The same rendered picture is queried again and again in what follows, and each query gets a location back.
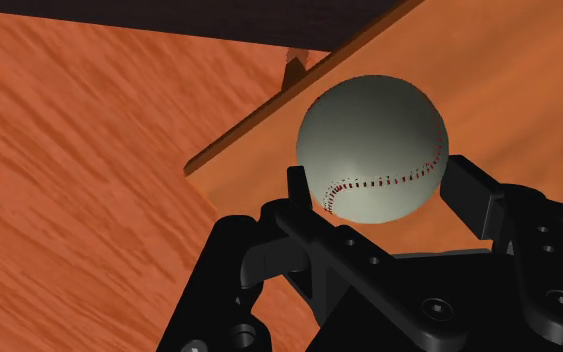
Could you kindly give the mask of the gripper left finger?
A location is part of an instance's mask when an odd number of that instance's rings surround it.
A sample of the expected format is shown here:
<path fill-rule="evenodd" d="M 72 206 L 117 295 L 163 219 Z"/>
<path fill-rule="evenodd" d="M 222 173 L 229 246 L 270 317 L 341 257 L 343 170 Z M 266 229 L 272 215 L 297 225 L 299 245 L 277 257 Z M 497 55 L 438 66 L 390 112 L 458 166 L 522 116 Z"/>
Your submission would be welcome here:
<path fill-rule="evenodd" d="M 287 171 L 288 195 L 259 219 L 219 219 L 156 352 L 273 352 L 252 313 L 263 284 L 282 275 L 319 330 L 305 352 L 460 352 L 468 324 L 444 285 L 408 280 L 412 263 L 312 209 L 305 173 Z"/>

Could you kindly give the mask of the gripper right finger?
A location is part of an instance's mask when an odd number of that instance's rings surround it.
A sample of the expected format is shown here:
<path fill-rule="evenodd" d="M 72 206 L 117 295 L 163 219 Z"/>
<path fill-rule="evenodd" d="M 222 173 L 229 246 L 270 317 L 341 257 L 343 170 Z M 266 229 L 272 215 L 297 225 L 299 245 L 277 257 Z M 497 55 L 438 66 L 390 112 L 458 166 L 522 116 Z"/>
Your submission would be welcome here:
<path fill-rule="evenodd" d="M 563 346 L 563 203 L 500 183 L 462 155 L 449 157 L 440 197 L 493 253 L 512 256 L 526 324 Z"/>

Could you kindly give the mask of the white baseball with red stitching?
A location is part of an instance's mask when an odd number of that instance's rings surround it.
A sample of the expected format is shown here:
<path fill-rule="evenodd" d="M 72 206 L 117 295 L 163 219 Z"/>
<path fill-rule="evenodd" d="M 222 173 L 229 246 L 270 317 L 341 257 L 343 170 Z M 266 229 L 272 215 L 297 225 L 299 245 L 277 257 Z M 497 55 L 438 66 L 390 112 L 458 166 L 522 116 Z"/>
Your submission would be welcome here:
<path fill-rule="evenodd" d="M 323 93 L 296 142 L 309 191 L 328 213 L 359 224 L 403 218 L 441 183 L 445 123 L 430 99 L 399 78 L 365 75 Z"/>

